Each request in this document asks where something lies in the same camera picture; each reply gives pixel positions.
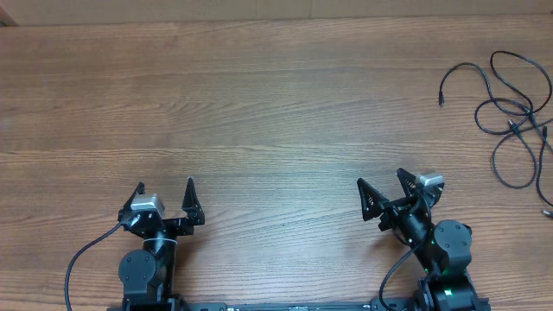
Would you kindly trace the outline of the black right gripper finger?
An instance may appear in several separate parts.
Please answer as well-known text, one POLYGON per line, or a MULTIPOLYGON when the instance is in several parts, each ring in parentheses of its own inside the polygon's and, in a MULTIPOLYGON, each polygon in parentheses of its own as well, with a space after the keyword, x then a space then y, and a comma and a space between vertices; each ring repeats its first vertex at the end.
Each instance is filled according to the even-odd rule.
POLYGON ((363 220, 368 221, 379 217, 383 213, 384 204, 388 202, 388 199, 362 178, 358 178, 357 186, 363 220))
POLYGON ((406 197, 414 197, 417 195, 416 177, 403 168, 399 168, 396 172, 400 185, 406 197))

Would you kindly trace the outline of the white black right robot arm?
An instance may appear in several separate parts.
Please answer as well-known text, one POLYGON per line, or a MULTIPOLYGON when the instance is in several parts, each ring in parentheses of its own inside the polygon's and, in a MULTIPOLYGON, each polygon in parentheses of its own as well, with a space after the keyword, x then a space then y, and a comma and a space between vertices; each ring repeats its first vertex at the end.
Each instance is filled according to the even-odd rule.
POLYGON ((357 180, 363 220, 378 219, 378 228, 391 230, 410 250, 387 272, 371 299, 371 310, 490 311, 487 298, 478 296, 467 271, 472 262, 472 228, 459 221, 432 220, 432 208, 445 182, 438 174, 414 175, 399 168, 396 176, 404 197, 390 200, 362 178, 357 180), (425 271, 412 297, 384 298, 385 285, 409 257, 425 271))

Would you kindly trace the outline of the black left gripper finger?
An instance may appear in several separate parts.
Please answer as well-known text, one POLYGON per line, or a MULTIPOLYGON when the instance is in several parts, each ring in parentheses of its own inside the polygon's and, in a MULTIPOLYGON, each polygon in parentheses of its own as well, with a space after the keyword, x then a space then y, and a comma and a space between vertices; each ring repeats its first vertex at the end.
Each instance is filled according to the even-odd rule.
POLYGON ((143 182, 140 181, 137 184, 137 187, 133 191, 130 198, 127 199, 127 201, 123 204, 122 208, 118 211, 118 215, 119 216, 124 216, 124 214, 130 210, 131 203, 135 199, 135 197, 137 195, 142 195, 142 194, 145 194, 145 185, 144 185, 143 182))
POLYGON ((192 177, 188 177, 181 209, 187 214, 188 222, 191 225, 205 224, 205 214, 197 197, 192 177))

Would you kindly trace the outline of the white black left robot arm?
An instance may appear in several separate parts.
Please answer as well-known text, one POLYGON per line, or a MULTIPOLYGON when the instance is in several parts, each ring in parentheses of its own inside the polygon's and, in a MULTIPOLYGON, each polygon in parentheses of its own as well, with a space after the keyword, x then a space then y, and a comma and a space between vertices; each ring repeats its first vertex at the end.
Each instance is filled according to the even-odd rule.
POLYGON ((178 237, 191 236, 205 224, 194 179, 188 178, 181 204, 184 217, 166 219, 165 207, 157 194, 147 194, 140 182, 118 212, 118 223, 143 241, 143 246, 127 253, 118 267, 124 286, 123 310, 189 310, 180 294, 174 292, 178 237))

